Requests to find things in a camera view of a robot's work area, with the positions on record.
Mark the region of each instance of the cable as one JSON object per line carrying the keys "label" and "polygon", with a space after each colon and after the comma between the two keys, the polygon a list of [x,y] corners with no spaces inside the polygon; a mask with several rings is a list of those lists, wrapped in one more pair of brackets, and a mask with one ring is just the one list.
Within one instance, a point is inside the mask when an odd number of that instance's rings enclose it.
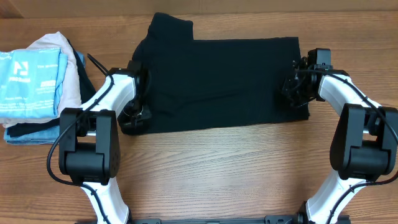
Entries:
{"label": "cable", "polygon": [[[324,72],[324,71],[320,71],[320,70],[298,70],[297,72],[315,72],[315,73],[321,73],[324,75],[328,75],[330,77],[333,77],[345,84],[347,84],[351,89],[353,89],[355,91],[355,93],[367,104],[369,105],[372,110],[374,110],[377,115],[380,117],[380,119],[382,120],[382,122],[384,123],[384,125],[387,126],[387,128],[389,129],[389,131],[391,132],[391,134],[393,135],[394,139],[396,140],[397,144],[398,144],[398,136],[397,133],[393,130],[393,128],[391,127],[391,125],[387,122],[386,117],[384,117],[384,115],[381,113],[381,111],[375,107],[371,102],[369,102],[368,97],[363,95],[361,93],[361,91],[356,88],[353,84],[351,84],[350,82],[348,82],[348,80],[345,80],[343,78],[340,78],[334,74],[330,74],[328,72]],[[335,203],[335,205],[333,206],[333,208],[330,211],[330,216],[328,217],[328,220],[326,221],[326,224],[330,224],[332,217],[334,216],[337,207],[339,206],[339,204],[344,200],[345,197],[347,197],[347,195],[349,195],[349,193],[354,192],[355,189],[357,189],[358,187],[366,187],[366,186],[376,186],[376,185],[384,185],[384,184],[390,184],[391,182],[395,181],[396,179],[398,179],[398,171],[396,172],[396,174],[394,174],[394,176],[392,176],[390,179],[387,180],[383,180],[383,181],[377,181],[377,182],[366,182],[366,183],[362,183],[362,184],[356,184],[351,186],[339,199],[338,201]]]}
{"label": "cable", "polygon": [[[89,56],[90,60],[100,69],[100,67],[103,67],[97,60],[95,60],[95,58],[93,58],[91,55]],[[77,186],[77,187],[83,187],[85,189],[88,189],[91,192],[91,195],[94,196],[95,200],[97,201],[98,204],[98,208],[99,211],[101,212],[101,215],[104,218],[104,222],[106,222],[107,224],[111,224],[108,220],[108,217],[105,215],[104,212],[104,208],[101,204],[101,200],[98,197],[98,194],[96,193],[96,191],[90,187],[89,185],[86,184],[75,184],[73,182],[67,181],[67,180],[62,180],[60,178],[58,178],[51,170],[51,157],[52,154],[54,153],[54,150],[56,148],[56,146],[58,145],[58,143],[61,141],[61,139],[66,135],[66,133],[82,118],[84,117],[84,115],[88,114],[90,112],[91,109],[93,109],[105,96],[106,94],[109,93],[109,91],[111,91],[112,86],[114,85],[114,80],[112,75],[108,75],[108,77],[110,77],[111,79],[111,84],[109,85],[109,87],[104,91],[103,94],[101,94],[97,99],[95,99],[94,103],[92,105],[90,105],[89,107],[87,107],[87,109],[85,109],[81,114],[79,114],[79,116],[76,117],[76,119],[74,119],[68,126],[67,128],[58,136],[58,138],[54,141],[54,143],[51,146],[51,149],[49,151],[49,154],[47,155],[47,172],[49,173],[49,175],[51,176],[51,178],[53,178],[53,180],[60,182],[61,184],[66,184],[66,185],[71,185],[71,186]]]}

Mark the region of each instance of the black fabric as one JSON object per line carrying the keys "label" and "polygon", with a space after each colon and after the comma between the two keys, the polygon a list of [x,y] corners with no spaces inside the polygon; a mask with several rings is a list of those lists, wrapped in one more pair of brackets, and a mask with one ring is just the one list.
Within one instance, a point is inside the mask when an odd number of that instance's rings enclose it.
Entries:
{"label": "black fabric", "polygon": [[308,119],[280,94],[297,37],[194,40],[193,22],[155,14],[132,57],[151,73],[147,133],[279,123]]}
{"label": "black fabric", "polygon": [[[96,91],[90,79],[88,79],[87,77],[86,70],[84,68],[83,63],[80,61],[79,55],[77,54],[76,50],[73,48],[69,40],[68,42],[72,47],[73,54],[75,55],[76,58],[77,72],[79,75],[79,82],[80,82],[81,103],[86,103],[91,97],[95,95]],[[23,136],[25,134],[35,133],[37,131],[43,131],[57,125],[60,125],[59,118],[53,119],[43,124],[21,123],[7,128],[7,134],[10,135],[10,137],[14,138],[14,137]]]}

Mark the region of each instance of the white fabric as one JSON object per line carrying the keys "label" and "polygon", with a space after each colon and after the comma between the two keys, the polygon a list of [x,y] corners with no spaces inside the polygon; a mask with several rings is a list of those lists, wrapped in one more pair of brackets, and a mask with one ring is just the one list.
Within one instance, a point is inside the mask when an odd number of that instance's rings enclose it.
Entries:
{"label": "white fabric", "polygon": [[[27,49],[47,49],[59,47],[62,53],[68,55],[67,71],[63,80],[62,96],[58,105],[58,117],[65,108],[79,108],[81,106],[79,76],[77,73],[76,58],[68,40],[58,31],[55,34],[46,34],[33,42]],[[46,123],[50,118],[43,119],[6,119],[5,128],[17,123]]]}

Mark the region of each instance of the wooden table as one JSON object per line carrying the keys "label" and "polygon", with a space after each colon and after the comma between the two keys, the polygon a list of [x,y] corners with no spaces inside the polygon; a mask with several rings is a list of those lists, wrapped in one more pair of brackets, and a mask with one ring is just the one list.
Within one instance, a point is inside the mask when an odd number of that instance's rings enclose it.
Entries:
{"label": "wooden table", "polygon": [[[331,48],[335,68],[384,106],[398,107],[398,12],[325,12],[177,16],[196,39],[298,36],[302,55]],[[0,50],[27,47],[60,31],[106,67],[125,67],[152,16],[0,20]],[[98,89],[103,75],[87,63]],[[139,137],[119,132],[119,187],[134,218],[236,218],[291,214],[320,187],[331,167],[338,116],[310,103],[308,121]],[[73,223],[95,218],[77,187],[45,169],[49,146],[0,142],[0,223]],[[60,175],[58,154],[53,170]],[[353,223],[395,223],[398,183],[362,190],[344,213]]]}

